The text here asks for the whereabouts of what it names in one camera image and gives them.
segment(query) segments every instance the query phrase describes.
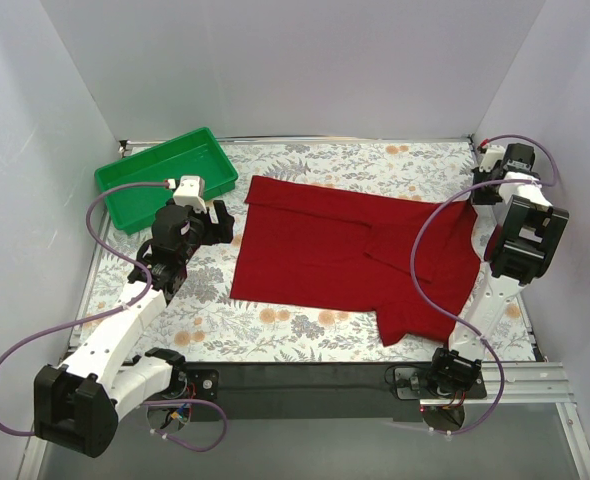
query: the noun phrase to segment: floral pattern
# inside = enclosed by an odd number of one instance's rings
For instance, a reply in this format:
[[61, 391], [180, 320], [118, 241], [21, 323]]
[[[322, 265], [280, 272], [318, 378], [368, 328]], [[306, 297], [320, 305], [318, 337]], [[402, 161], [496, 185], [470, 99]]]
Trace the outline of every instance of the floral pattern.
[[[224, 144], [239, 173], [236, 188], [222, 198], [235, 216], [230, 245], [203, 247], [188, 266], [188, 279], [169, 307], [140, 338], [132, 354], [152, 347], [172, 348], [191, 361], [337, 362], [430, 360], [435, 342], [406, 336], [384, 348], [373, 313], [337, 312], [229, 298], [235, 262], [243, 242], [244, 203], [253, 175], [356, 192], [440, 202], [470, 185], [474, 159], [466, 142]], [[481, 256], [494, 228], [490, 209], [480, 209], [473, 246]], [[150, 237], [107, 228], [106, 239], [134, 256]], [[87, 315], [117, 300], [130, 268], [104, 252], [92, 279]], [[96, 327], [73, 337], [84, 341]], [[492, 344], [504, 360], [534, 360], [517, 302], [510, 304]]]

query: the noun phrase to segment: wall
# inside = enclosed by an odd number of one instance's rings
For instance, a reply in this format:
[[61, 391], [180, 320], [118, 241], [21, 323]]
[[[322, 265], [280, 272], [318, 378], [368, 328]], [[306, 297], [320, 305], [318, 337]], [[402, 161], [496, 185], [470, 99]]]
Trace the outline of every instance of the wall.
[[[92, 240], [83, 215], [93, 170], [117, 145], [37, 0], [0, 0], [0, 354], [71, 320]], [[32, 381], [65, 335], [18, 352], [0, 371], [0, 418], [29, 429]], [[0, 478], [15, 478], [26, 440], [0, 432]]]
[[475, 130], [543, 0], [42, 3], [118, 138], [417, 139]]
[[570, 223], [525, 301], [544, 353], [564, 362], [590, 442], [590, 1], [547, 0], [476, 138], [508, 132], [541, 140], [561, 170], [546, 195]]

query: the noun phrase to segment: orange flower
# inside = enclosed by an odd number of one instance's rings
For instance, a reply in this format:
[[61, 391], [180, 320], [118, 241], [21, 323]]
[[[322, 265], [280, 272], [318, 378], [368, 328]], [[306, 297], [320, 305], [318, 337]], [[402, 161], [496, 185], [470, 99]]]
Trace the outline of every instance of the orange flower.
[[178, 347], [185, 347], [186, 345], [191, 343], [191, 334], [188, 332], [185, 332], [185, 331], [177, 332], [175, 334], [175, 338], [173, 339], [173, 342]]
[[206, 338], [206, 334], [204, 332], [202, 332], [201, 330], [199, 332], [195, 332], [193, 334], [193, 341], [194, 342], [203, 342], [205, 338]]
[[275, 310], [272, 308], [265, 308], [261, 312], [259, 312], [259, 320], [266, 325], [271, 323], [275, 323]]
[[325, 327], [330, 327], [331, 325], [335, 325], [335, 312], [331, 312], [330, 310], [323, 310], [320, 312], [317, 320], [321, 325]]
[[288, 310], [280, 310], [277, 312], [277, 319], [280, 322], [286, 322], [289, 318], [291, 318], [291, 312]]
[[509, 305], [508, 307], [506, 307], [506, 316], [508, 318], [519, 318], [520, 315], [522, 314], [522, 312], [519, 310], [519, 307], [517, 305]]

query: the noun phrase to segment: green plastic tray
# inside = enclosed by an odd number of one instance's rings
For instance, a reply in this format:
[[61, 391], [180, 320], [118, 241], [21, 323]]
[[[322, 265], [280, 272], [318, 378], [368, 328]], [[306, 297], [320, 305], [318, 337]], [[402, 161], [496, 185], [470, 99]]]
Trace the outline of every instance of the green plastic tray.
[[[102, 192], [131, 182], [161, 182], [182, 175], [199, 175], [206, 182], [204, 200], [235, 188], [237, 171], [208, 128], [98, 168], [95, 180]], [[131, 234], [150, 227], [155, 212], [171, 198], [163, 188], [133, 188], [106, 199], [115, 228]]]

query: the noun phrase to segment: red garment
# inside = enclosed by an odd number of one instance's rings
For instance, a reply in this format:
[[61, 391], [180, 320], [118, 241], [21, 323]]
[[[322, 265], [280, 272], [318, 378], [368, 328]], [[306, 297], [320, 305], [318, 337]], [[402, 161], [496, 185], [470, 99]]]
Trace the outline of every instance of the red garment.
[[[412, 333], [446, 342], [454, 322], [430, 308], [409, 274], [417, 232], [437, 204], [253, 177], [231, 298], [375, 311], [385, 346]], [[471, 246], [476, 214], [447, 207], [420, 244], [416, 270], [437, 304], [458, 314], [479, 258]]]

